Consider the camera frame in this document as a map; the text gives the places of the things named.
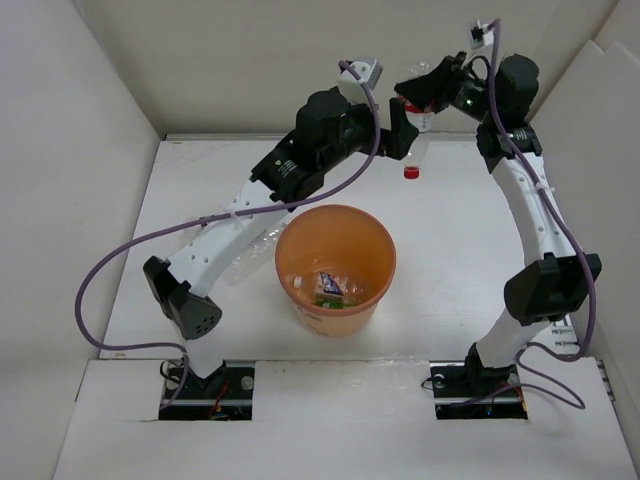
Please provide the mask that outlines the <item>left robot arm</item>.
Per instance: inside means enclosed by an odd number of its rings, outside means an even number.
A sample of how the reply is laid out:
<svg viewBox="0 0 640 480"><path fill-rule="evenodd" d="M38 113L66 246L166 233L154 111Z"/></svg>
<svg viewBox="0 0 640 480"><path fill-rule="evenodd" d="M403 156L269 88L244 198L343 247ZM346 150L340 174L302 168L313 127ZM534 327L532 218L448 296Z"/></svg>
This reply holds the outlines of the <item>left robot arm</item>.
<svg viewBox="0 0 640 480"><path fill-rule="evenodd" d="M326 174L351 155L407 155L418 131L403 101L390 99L388 129L376 128L376 113L374 103L352 103L336 87L313 93L293 130L252 169L230 210L168 258L152 256L144 263L154 298L184 342L188 384L199 395L212 396L222 387L222 363L206 352L204 338L222 317L209 294L231 262L268 227L307 204Z"/></svg>

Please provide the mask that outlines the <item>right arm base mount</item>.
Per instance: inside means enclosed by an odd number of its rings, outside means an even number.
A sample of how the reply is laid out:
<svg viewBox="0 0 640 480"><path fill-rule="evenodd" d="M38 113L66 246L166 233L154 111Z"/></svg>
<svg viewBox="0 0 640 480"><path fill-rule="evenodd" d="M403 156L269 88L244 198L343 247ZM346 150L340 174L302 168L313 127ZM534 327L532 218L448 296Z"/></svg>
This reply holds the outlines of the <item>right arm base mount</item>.
<svg viewBox="0 0 640 480"><path fill-rule="evenodd" d="M421 387L430 390L438 420L527 420L515 365L472 373L462 361L431 362Z"/></svg>

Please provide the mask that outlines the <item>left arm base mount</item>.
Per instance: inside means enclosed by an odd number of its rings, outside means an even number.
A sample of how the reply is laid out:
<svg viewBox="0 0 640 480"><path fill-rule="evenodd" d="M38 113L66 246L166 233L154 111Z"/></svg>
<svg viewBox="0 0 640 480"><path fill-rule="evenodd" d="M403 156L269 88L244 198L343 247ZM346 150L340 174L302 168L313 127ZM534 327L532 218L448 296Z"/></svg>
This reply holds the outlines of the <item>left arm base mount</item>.
<svg viewBox="0 0 640 480"><path fill-rule="evenodd" d="M226 362L206 379L190 372L179 389L181 361L160 364L164 380L158 418L163 421L250 421L255 363Z"/></svg>

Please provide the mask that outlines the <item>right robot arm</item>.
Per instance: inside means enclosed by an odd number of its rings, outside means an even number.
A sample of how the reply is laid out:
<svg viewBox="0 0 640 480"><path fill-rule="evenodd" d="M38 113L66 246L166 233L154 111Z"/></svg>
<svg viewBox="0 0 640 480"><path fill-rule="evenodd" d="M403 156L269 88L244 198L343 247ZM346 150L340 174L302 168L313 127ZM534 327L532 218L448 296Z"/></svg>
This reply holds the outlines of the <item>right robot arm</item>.
<svg viewBox="0 0 640 480"><path fill-rule="evenodd" d="M480 78L460 52L394 87L416 112L453 107L478 121L478 151L506 198L522 243L524 268L504 287L503 313L470 347L463 368L444 379L458 397L502 392L516 372L516 355L551 323L594 299L602 269L599 256L580 251L568 232L545 177L541 143L526 120L538 75L533 60L512 54Z"/></svg>

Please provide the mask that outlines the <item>clear bottle blue cap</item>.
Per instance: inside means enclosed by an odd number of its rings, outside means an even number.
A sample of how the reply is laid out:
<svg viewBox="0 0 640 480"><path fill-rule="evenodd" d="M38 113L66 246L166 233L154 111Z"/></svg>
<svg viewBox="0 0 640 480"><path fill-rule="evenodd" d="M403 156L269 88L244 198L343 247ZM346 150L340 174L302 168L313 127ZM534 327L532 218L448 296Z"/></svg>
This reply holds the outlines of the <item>clear bottle blue cap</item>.
<svg viewBox="0 0 640 480"><path fill-rule="evenodd" d="M273 259L286 226L278 212L213 222L169 257L170 272L198 295L219 279L238 285Z"/></svg>

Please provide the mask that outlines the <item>red label clear bottle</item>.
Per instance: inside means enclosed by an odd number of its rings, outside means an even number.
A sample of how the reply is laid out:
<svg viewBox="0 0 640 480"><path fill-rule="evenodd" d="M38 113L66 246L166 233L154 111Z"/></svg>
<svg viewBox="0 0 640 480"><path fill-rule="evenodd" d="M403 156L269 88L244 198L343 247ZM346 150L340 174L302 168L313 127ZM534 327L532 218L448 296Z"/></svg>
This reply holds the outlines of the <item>red label clear bottle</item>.
<svg viewBox="0 0 640 480"><path fill-rule="evenodd" d="M431 66L425 61L405 61L398 68L397 82L401 83L425 75L430 69ZM403 174L407 180L416 180L420 176L421 165L429 149L434 113L429 109L417 108L404 97L401 99L409 123L418 130L418 136L403 160Z"/></svg>

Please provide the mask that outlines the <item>orange plastic bin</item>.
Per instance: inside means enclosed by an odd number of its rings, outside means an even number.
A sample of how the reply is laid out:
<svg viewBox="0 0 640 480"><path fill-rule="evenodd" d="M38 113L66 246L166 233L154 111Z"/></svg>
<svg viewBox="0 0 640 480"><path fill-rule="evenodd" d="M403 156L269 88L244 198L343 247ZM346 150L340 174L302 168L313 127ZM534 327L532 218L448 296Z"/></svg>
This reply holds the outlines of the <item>orange plastic bin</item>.
<svg viewBox="0 0 640 480"><path fill-rule="evenodd" d="M346 205L324 205L297 215L275 250L275 269L300 323L324 336L340 338L361 330L388 291L396 269L396 249L385 226L369 213ZM326 309L300 298L295 276L319 271L364 283L368 300L346 309Z"/></svg>

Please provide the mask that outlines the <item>green plastic bottle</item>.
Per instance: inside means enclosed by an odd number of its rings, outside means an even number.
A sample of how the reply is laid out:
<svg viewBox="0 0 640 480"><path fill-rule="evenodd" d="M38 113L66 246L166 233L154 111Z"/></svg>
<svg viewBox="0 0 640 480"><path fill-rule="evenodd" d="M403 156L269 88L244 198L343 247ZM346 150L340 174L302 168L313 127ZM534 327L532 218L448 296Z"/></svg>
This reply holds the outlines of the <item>green plastic bottle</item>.
<svg viewBox="0 0 640 480"><path fill-rule="evenodd" d="M345 296L316 295L314 304L326 309L346 309L357 306L358 302Z"/></svg>

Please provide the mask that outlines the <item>aluminium rail right edge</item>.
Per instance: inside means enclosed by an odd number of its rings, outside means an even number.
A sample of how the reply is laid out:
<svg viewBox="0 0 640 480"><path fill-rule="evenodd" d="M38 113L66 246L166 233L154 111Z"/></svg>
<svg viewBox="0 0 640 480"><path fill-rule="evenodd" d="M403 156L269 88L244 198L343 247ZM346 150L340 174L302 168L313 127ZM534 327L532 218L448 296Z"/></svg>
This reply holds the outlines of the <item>aluminium rail right edge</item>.
<svg viewBox="0 0 640 480"><path fill-rule="evenodd" d="M546 329L543 331L543 345L550 355L562 362L573 363L582 356L581 345L569 314L559 319L543 318Z"/></svg>

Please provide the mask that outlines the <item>blue white label clear bottle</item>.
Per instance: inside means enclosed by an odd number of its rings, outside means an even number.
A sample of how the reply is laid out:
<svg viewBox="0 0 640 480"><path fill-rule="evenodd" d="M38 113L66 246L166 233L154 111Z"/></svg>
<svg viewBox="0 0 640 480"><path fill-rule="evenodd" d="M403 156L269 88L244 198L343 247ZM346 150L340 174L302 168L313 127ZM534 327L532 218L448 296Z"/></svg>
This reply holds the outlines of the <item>blue white label clear bottle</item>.
<svg viewBox="0 0 640 480"><path fill-rule="evenodd" d="M300 298L308 300L313 305L316 295L345 296L356 300L358 305L368 300L363 282L341 274L319 271L304 276L298 275L294 277L292 286Z"/></svg>

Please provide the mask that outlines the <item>aluminium rail edge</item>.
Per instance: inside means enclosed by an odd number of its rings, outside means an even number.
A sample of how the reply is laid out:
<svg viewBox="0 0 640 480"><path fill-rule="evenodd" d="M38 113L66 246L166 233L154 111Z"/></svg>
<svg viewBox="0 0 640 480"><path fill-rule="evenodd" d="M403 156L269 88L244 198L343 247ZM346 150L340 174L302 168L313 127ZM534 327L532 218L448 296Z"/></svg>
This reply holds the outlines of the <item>aluminium rail edge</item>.
<svg viewBox="0 0 640 480"><path fill-rule="evenodd" d="M475 141L476 132L431 132L431 139L436 141ZM168 134L164 140L168 142L188 141L240 141L240 140L280 140L285 133L182 133Z"/></svg>
<svg viewBox="0 0 640 480"><path fill-rule="evenodd" d="M543 345L550 355L562 362L573 363L582 356L581 345L569 314L559 319L543 318L546 329L543 331Z"/></svg>

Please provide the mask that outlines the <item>aluminium rail back edge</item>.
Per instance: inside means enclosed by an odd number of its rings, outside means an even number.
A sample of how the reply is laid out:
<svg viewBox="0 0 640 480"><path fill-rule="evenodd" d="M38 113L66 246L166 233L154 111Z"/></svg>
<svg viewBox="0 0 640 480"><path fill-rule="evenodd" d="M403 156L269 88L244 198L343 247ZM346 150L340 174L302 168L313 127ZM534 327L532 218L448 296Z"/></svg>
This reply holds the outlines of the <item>aluminium rail back edge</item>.
<svg viewBox="0 0 640 480"><path fill-rule="evenodd" d="M431 132L431 139L436 141L475 141L476 132ZM168 134L164 140L168 142L188 141L240 141L240 140L280 140L285 133L182 133Z"/></svg>

